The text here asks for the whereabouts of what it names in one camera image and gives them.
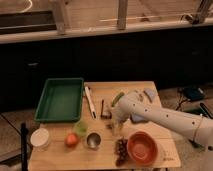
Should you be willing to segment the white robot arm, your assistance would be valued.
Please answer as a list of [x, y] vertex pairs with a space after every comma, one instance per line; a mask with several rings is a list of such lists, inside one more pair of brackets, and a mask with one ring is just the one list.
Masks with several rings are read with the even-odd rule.
[[131, 114], [140, 115], [204, 147], [213, 147], [213, 119], [145, 103], [137, 91], [124, 94], [112, 113], [120, 122], [125, 122]]

